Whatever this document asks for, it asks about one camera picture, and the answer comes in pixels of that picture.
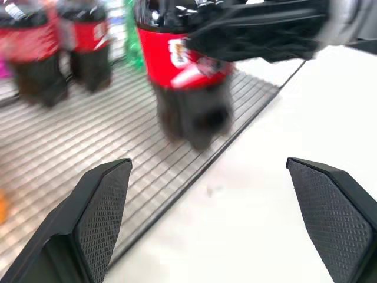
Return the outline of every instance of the orange object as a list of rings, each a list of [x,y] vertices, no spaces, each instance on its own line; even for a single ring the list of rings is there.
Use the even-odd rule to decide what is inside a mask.
[[[5,195],[0,191],[0,224],[4,223],[8,216],[8,204]]]

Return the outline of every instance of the green bottle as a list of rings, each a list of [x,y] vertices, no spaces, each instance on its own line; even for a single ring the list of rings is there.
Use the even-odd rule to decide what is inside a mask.
[[[138,69],[144,69],[143,51],[140,46],[133,16],[134,0],[124,0],[125,5],[125,60]]]

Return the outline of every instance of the metal shelf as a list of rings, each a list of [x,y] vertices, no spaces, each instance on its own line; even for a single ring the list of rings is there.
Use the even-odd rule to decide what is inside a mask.
[[[145,75],[127,66],[116,67],[112,86],[94,96],[71,85],[70,99],[51,111],[22,102],[2,108],[0,187],[12,209],[0,227],[0,277],[85,171],[130,157],[134,169],[116,261],[278,92],[278,87],[238,72],[232,86],[232,134],[218,137],[201,154],[164,138]]]

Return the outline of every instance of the white table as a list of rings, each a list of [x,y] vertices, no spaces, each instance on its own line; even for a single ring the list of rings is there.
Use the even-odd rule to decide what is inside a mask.
[[[105,282],[332,282],[285,162],[348,171],[377,199],[375,68],[373,55],[322,51]]]

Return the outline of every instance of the plastic bottle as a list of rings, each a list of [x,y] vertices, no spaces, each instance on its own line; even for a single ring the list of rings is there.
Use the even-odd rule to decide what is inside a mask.
[[[136,31],[136,24],[133,15],[134,0],[124,0],[125,5],[125,59],[126,62],[136,68],[144,68],[143,51],[140,46],[139,37]]]
[[[57,2],[60,39],[70,55],[72,76],[90,92],[111,84],[107,12],[96,0]]]
[[[186,139],[197,150],[229,130],[233,69],[185,48],[187,33],[206,19],[197,16],[200,5],[209,12],[216,8],[215,1],[198,0],[136,0],[134,7],[162,128],[169,138]]]
[[[49,10],[36,0],[0,1],[0,54],[14,75],[20,97],[54,106],[68,91]]]
[[[9,78],[11,73],[8,71],[6,67],[4,58],[0,57],[0,78]]]

